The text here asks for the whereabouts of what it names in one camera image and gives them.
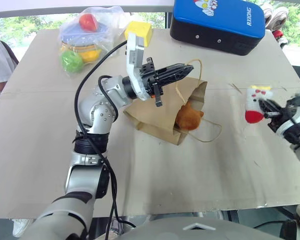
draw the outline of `cartoon sticker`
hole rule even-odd
[[[209,17],[215,15],[215,9],[218,7],[217,0],[194,0],[194,3]]]

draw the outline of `shoe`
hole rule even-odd
[[[273,34],[275,40],[277,40],[277,41],[279,40],[279,38],[282,38],[284,36],[284,33],[280,30],[273,31],[272,34]]]
[[[26,231],[27,227],[34,222],[33,219],[12,219],[12,221],[13,221],[12,235],[16,238],[20,238],[22,234],[24,234],[24,232]]]
[[[266,26],[266,29],[269,29],[272,32],[281,29],[288,19],[288,13],[288,8],[284,6],[275,9],[272,13],[270,22]]]
[[[277,42],[278,42],[280,48],[283,49],[284,46],[288,44],[288,39],[287,39],[285,36],[283,36],[283,37],[280,37],[280,38],[277,40]]]
[[[264,13],[265,27],[267,27],[272,18],[272,12],[274,10],[274,7],[269,3],[265,3],[261,6],[261,9],[263,10]]]

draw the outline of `printed logo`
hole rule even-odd
[[[209,17],[215,15],[215,9],[218,7],[217,0],[194,0],[194,3]]]
[[[246,7],[246,24],[252,26],[252,10],[251,7]]]

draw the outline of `red and white toy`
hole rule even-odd
[[[273,96],[270,87],[253,86],[246,90],[245,120],[256,124],[264,119],[264,113],[259,106],[259,99],[271,99]]]

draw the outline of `brown plush toy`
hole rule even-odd
[[[199,127],[201,118],[204,116],[202,111],[196,111],[191,107],[190,102],[187,102],[181,107],[175,118],[175,123],[182,130],[194,130]]]

